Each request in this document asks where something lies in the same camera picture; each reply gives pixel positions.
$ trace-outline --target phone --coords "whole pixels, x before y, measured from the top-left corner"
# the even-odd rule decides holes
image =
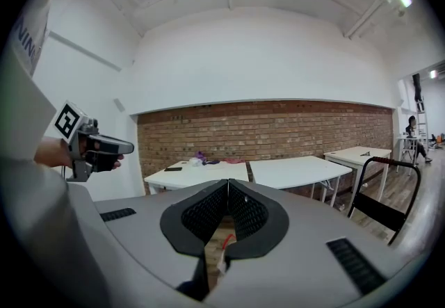
[[[182,167],[170,167],[170,168],[166,168],[164,171],[172,172],[172,171],[180,171],[180,170],[182,170]]]

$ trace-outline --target ladder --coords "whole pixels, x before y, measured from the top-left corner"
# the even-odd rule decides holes
[[[426,118],[426,109],[425,109],[425,102],[422,97],[421,101],[416,102],[417,104],[417,129],[419,130],[419,141],[423,144],[423,147],[425,148],[426,154],[428,154],[428,150],[430,149],[429,143],[428,143],[428,121]]]

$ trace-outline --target black grille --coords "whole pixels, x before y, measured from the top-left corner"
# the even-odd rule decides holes
[[[223,186],[187,208],[181,216],[182,225],[206,245],[223,219],[227,208],[227,186]]]
[[[109,222],[111,220],[121,219],[126,216],[131,216],[136,214],[136,212],[131,208],[119,209],[117,211],[109,211],[107,213],[102,213],[100,216],[104,222]]]
[[[326,245],[362,294],[368,294],[384,284],[385,279],[348,239],[341,238]]]
[[[236,240],[243,240],[260,230],[268,219],[264,204],[230,184],[229,213],[234,219]]]

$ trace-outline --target red brick wall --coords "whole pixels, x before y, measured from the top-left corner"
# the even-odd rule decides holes
[[[322,156],[354,146],[392,148],[392,110],[336,102],[244,102],[139,115],[144,177],[200,150],[208,159]],[[352,176],[342,187],[349,186]]]

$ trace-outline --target black chair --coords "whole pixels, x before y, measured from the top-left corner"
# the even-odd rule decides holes
[[[374,200],[374,199],[367,197],[366,195],[360,193],[360,188],[362,187],[362,182],[363,182],[363,176],[364,176],[364,173],[366,172],[366,167],[367,167],[368,163],[370,163],[370,162],[387,163],[390,166],[409,167],[417,173],[416,188],[414,189],[414,193],[412,194],[410,205],[408,206],[408,209],[405,213],[398,211],[396,209],[390,208],[389,206],[386,206],[383,203],[380,203],[377,200]],[[416,166],[412,165],[411,163],[395,161],[392,159],[384,159],[381,157],[371,157],[367,162],[365,162],[365,164],[363,166],[362,175],[360,176],[360,181],[358,184],[358,190],[354,196],[353,204],[350,207],[350,210],[348,213],[348,218],[350,218],[352,216],[354,208],[357,208],[358,210],[362,211],[370,218],[378,221],[380,224],[384,225],[385,227],[388,227],[391,230],[394,230],[395,233],[388,243],[388,245],[391,245],[393,243],[394,239],[397,237],[400,230],[402,229],[403,224],[405,224],[405,221],[407,220],[408,215],[410,214],[412,205],[414,204],[414,201],[417,196],[417,192],[419,191],[420,181],[421,181],[420,171]]]

